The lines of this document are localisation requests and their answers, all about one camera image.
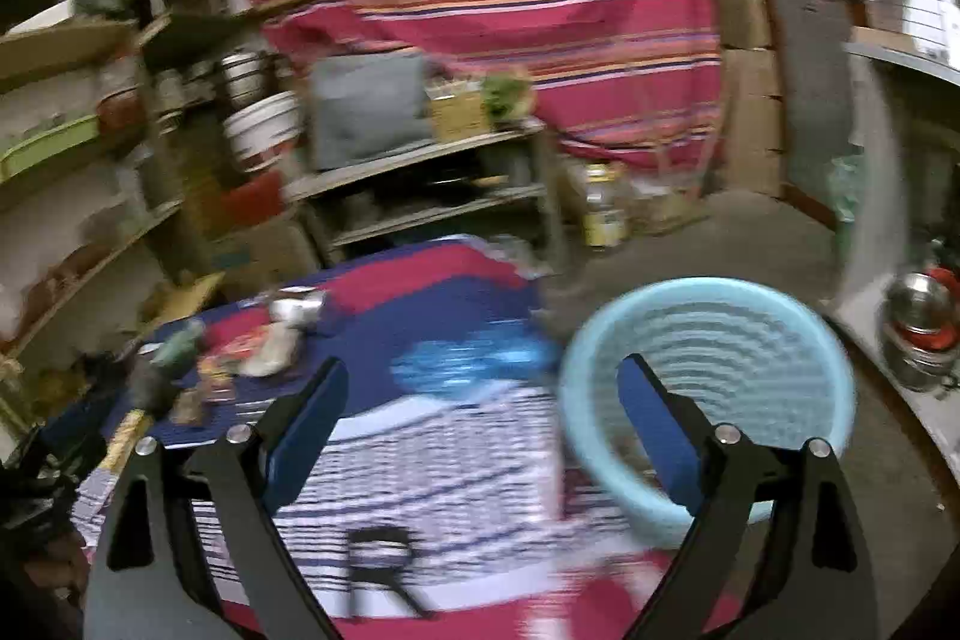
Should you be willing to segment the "grey cushion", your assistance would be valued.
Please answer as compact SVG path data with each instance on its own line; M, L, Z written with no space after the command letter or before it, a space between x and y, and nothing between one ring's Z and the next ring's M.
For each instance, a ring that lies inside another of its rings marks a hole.
M316 170L382 158L434 140L427 62L418 52L324 58L309 73L309 145Z

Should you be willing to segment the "oil bottle yellow cap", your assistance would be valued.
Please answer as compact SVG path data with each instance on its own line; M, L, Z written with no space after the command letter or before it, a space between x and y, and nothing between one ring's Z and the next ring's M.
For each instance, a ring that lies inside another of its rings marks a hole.
M620 247L628 234L619 177L607 164L589 164L584 169L583 227L584 240L594 250Z

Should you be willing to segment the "orange yellow snack wrapper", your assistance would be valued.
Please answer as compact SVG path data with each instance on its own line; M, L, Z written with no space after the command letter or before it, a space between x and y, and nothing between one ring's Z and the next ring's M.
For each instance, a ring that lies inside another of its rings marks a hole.
M231 403L236 398L235 381L214 357L204 357L199 364L199 390L205 403Z

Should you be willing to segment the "patterned blanket table cover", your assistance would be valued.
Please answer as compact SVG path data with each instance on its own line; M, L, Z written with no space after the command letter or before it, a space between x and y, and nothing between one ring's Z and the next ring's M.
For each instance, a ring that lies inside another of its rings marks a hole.
M345 411L295 502L275 518L348 638L617 638L670 552L636 536L565 453L545 377L480 365L462 398L423 395L394 365L474 336L535 335L534 281L473 236L410 245L316 276L342 319L295 369L236 381L199 427L158 422L166 447L212 442L295 393L327 357Z

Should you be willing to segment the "white label spice jar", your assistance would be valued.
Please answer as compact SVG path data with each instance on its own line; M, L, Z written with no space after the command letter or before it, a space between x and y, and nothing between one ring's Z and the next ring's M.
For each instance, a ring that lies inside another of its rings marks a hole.
M327 310L329 296L320 287L282 287L268 301L270 319L296 330L314 330Z

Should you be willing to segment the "yellow rectangular box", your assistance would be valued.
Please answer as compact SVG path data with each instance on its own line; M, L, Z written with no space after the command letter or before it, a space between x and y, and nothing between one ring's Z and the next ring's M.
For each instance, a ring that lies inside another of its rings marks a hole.
M133 452L135 445L142 440L146 432L153 425L151 417L143 409L130 409L121 420L116 432L110 437L106 448L106 456L101 461L101 468L114 476L119 476Z

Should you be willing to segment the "green plastic tray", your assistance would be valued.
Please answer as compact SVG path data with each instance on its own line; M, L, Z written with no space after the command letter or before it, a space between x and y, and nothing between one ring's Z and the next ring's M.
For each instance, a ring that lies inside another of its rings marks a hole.
M76 146L96 142L99 124L96 115L71 120L50 130L29 136L2 154L2 182L8 182L26 170Z

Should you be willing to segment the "large wooden shelving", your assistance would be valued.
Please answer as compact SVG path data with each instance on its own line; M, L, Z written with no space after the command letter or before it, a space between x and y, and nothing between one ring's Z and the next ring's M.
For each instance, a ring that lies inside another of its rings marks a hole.
M99 138L2 182L2 431L21 437L88 385L199 273L146 81L133 5L2 39L2 154L96 115Z

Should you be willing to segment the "blue plastic bag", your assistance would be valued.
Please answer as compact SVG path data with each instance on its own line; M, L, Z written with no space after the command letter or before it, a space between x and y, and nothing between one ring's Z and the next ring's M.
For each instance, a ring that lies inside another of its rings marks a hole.
M500 320L460 339L432 339L391 362L405 392L466 399L490 383L540 380L555 370L560 351L528 321Z

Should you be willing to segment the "green label jar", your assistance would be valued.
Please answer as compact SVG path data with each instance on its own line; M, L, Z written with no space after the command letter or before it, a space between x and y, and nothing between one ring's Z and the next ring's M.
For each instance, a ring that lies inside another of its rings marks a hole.
M149 365L167 380L179 380L192 367L205 349L205 323L189 319L176 333L161 342L149 356Z

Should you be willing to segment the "dark ribbed cup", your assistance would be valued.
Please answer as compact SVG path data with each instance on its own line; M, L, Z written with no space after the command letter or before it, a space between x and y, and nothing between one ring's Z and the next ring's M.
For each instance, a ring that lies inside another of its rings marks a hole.
M149 360L139 360L128 376L128 401L155 420L163 420L171 411L181 390Z

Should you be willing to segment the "cardboard box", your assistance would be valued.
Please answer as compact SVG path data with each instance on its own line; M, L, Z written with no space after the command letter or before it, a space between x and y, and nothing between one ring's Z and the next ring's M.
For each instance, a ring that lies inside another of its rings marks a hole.
M291 213L213 242L212 263L223 275L220 289L228 301L252 298L319 271L316 252Z

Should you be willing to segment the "small wooden shelf unit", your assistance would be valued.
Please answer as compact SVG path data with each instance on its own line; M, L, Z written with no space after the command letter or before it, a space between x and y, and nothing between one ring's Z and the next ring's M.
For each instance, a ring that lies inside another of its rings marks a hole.
M527 119L511 130L431 143L283 187L320 263L454 234L519 237L553 269L568 261L555 138Z

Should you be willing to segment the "beige cloth pouch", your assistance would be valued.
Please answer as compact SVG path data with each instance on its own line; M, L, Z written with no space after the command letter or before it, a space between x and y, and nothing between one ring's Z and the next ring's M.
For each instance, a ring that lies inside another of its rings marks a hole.
M301 331L283 321L274 321L262 331L259 346L239 364L244 377L268 378L291 369L299 354Z

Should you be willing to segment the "steel pot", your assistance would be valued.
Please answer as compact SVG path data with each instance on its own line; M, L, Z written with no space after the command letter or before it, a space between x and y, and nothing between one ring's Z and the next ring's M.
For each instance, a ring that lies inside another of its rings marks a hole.
M274 92L275 62L263 50L235 50L218 60L221 92L235 110L258 103Z

